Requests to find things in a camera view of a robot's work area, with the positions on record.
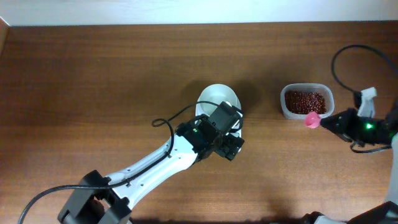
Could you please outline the pink measuring scoop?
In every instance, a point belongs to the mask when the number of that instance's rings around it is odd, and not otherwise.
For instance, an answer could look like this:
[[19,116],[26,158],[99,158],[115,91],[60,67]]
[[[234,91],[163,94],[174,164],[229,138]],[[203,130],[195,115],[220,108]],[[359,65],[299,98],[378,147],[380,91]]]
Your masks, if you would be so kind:
[[306,127],[315,129],[319,127],[321,120],[321,117],[315,111],[312,111],[311,113],[306,115],[303,123]]

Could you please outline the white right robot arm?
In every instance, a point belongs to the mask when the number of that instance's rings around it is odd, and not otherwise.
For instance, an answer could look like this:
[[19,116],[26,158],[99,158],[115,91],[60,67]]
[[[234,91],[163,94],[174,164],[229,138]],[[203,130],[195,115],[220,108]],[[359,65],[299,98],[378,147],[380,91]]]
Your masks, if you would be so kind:
[[318,134],[334,139],[303,175],[320,206],[299,223],[397,223],[397,101],[383,118],[347,108],[321,118]]

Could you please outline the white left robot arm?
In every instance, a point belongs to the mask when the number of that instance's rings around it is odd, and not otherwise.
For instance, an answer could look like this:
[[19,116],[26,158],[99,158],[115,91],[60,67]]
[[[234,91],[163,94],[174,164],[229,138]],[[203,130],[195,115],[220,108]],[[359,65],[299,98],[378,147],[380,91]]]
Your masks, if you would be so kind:
[[139,162],[103,177],[86,174],[58,214],[60,223],[128,223],[132,209],[172,175],[209,157],[233,160],[240,151],[242,120],[205,116],[177,126],[170,139]]

